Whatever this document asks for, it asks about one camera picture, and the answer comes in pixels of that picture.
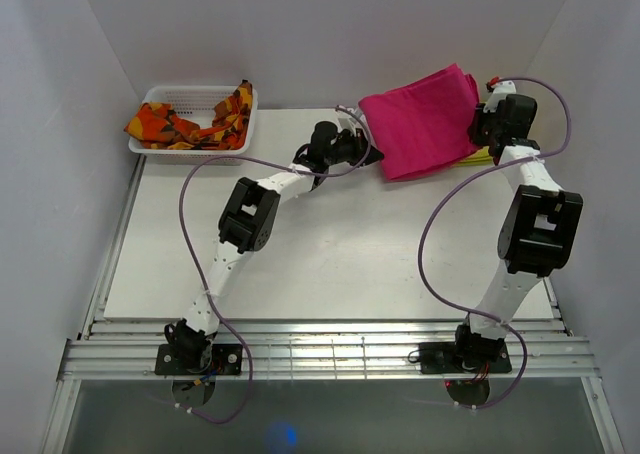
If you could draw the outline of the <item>pink trousers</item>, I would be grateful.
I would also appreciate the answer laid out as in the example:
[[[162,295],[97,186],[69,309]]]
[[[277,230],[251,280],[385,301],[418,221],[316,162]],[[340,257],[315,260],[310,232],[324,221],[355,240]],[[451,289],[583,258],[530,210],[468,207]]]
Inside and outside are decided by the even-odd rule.
[[[468,129],[478,102],[474,78],[456,64],[361,99],[358,107],[384,154],[381,169],[385,179],[421,178],[477,152]]]

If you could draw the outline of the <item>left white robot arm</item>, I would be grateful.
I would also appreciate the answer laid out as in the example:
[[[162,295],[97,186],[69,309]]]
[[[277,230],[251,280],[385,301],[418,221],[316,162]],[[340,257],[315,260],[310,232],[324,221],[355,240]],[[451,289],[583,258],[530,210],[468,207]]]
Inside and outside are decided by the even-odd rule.
[[[211,365],[212,341],[222,324],[216,303],[251,256],[266,246],[278,208],[318,188],[332,176],[330,168],[335,165],[347,164],[355,170],[384,159],[384,154],[374,147],[366,124],[358,117],[353,120],[353,128],[339,128],[330,121],[317,123],[310,141],[296,151],[289,165],[278,165],[277,172],[266,178],[242,177],[236,182],[218,221],[208,273],[197,259],[186,229],[184,200],[188,185],[183,185],[179,222],[202,286],[185,316],[164,329],[171,355],[183,369],[197,374]]]

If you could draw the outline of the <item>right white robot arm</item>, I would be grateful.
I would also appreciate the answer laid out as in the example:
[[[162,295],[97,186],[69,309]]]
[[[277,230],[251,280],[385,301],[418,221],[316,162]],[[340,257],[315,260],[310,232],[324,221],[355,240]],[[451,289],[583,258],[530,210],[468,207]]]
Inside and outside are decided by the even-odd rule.
[[[502,168],[514,197],[501,227],[496,273],[474,311],[457,328],[451,356],[467,372],[510,371],[507,324],[529,292],[568,262],[583,198],[564,190],[547,171],[529,131],[536,101],[512,83],[495,88],[476,108],[471,141]]]

